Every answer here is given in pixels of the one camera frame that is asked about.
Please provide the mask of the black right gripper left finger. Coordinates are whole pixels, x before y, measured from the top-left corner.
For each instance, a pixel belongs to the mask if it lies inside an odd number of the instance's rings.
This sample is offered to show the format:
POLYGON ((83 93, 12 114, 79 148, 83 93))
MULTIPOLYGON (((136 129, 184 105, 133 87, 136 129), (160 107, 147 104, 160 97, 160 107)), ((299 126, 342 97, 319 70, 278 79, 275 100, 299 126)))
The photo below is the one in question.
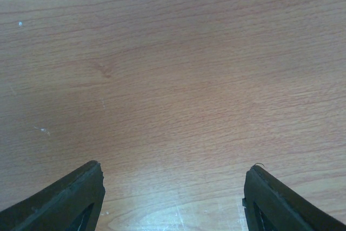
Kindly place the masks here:
POLYGON ((105 188, 101 164, 89 161, 1 211, 1 230, 95 230, 105 188))

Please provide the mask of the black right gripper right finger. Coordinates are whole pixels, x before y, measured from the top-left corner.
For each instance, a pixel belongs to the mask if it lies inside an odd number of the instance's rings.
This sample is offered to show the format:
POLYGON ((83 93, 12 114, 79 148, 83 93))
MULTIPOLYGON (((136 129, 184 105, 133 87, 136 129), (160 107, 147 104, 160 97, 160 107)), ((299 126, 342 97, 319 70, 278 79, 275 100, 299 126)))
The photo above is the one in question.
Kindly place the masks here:
POLYGON ((259 165, 246 173, 242 205, 249 230, 345 230, 259 165))

